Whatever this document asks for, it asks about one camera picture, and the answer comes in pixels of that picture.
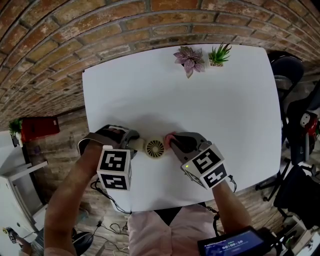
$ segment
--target blue screen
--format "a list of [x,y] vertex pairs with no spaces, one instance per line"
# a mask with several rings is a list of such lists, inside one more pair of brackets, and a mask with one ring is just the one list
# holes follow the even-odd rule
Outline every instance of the blue screen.
[[248,251],[264,241],[251,230],[204,246],[206,256],[233,256]]

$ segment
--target beige round fan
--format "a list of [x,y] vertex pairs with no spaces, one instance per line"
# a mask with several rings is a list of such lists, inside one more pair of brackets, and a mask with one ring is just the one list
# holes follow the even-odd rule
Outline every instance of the beige round fan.
[[144,152],[150,158],[157,159],[164,155],[165,144],[161,137],[153,137],[148,139],[144,144]]

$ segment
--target person's right arm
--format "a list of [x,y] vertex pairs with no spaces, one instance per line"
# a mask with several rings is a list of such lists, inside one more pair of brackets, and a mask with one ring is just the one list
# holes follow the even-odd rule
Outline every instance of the person's right arm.
[[252,225],[251,217],[224,180],[212,188],[225,233],[239,231]]

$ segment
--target red container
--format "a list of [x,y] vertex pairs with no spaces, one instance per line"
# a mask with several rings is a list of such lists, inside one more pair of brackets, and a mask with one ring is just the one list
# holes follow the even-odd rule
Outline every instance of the red container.
[[21,139],[23,143],[59,132],[56,117],[25,117],[22,119]]

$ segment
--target brick wall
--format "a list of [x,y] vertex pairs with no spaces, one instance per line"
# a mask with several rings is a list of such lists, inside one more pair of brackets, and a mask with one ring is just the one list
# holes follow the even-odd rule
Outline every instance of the brick wall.
[[0,127],[83,106],[82,71],[166,46],[285,50],[320,71],[311,0],[0,0]]

